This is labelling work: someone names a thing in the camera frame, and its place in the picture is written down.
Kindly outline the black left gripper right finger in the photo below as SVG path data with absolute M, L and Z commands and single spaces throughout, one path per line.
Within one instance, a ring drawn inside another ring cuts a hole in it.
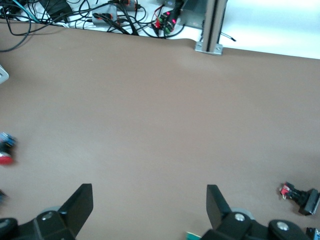
M 308 240 L 309 237 L 293 222 L 271 220 L 267 226 L 247 214 L 232 211 L 215 184 L 206 187 L 206 212 L 211 223 L 202 240 Z

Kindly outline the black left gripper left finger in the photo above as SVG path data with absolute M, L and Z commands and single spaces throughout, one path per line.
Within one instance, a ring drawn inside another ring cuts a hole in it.
M 44 211 L 19 225 L 17 219 L 0 219 L 2 240 L 75 240 L 94 208 L 93 187 L 82 184 L 58 210 Z

